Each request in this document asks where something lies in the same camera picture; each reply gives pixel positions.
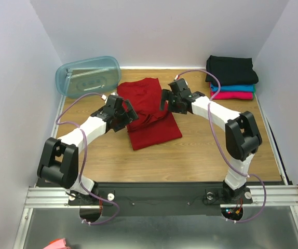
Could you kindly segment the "red t-shirt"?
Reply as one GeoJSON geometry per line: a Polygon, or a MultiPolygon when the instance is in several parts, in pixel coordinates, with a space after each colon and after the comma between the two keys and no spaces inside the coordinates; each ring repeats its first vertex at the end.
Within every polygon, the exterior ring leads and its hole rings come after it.
{"type": "Polygon", "coordinates": [[[133,150],[176,140],[182,133],[167,106],[160,109],[162,88],[157,78],[124,82],[118,95],[130,101],[138,119],[127,125],[133,150]]]}

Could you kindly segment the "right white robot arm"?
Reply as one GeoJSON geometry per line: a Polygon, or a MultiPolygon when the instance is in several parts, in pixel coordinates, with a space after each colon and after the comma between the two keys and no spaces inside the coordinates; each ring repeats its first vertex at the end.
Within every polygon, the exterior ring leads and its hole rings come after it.
{"type": "Polygon", "coordinates": [[[262,144],[254,115],[251,112],[230,110],[201,92],[191,92],[183,78],[173,81],[169,86],[169,90],[162,90],[160,108],[166,107],[173,113],[191,113],[208,119],[214,140],[229,167],[223,181],[222,198],[226,202],[234,202],[246,189],[250,163],[262,144]],[[225,145],[230,159],[227,159],[219,145],[214,125],[225,132],[225,145]]]}

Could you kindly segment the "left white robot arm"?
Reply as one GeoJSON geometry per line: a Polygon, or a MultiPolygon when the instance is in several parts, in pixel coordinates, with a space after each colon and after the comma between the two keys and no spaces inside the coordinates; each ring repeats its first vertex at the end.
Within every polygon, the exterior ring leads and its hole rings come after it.
{"type": "Polygon", "coordinates": [[[98,196],[98,183],[83,176],[84,166],[78,169],[79,153],[84,152],[85,164],[91,142],[109,130],[117,132],[138,119],[129,100],[113,94],[101,95],[101,98],[105,104],[81,125],[60,122],[57,118],[57,125],[71,124],[76,128],[62,137],[50,137],[45,141],[37,169],[39,178],[80,193],[86,204],[94,204],[101,198],[98,196]]]}

